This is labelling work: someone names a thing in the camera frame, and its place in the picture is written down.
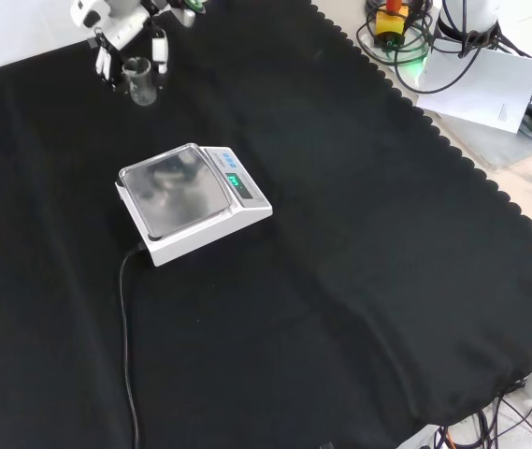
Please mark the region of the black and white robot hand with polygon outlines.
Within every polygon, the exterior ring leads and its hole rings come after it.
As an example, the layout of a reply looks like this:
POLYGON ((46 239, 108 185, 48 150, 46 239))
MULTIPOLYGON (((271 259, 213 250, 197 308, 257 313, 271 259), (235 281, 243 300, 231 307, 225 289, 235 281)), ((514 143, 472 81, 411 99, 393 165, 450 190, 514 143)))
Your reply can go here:
POLYGON ((167 12, 189 28, 206 7, 203 1, 74 1, 70 7, 73 23, 93 33, 96 75, 112 89, 123 83, 124 51, 141 36, 151 43, 150 67, 160 75, 166 73, 168 41, 156 20, 167 12))

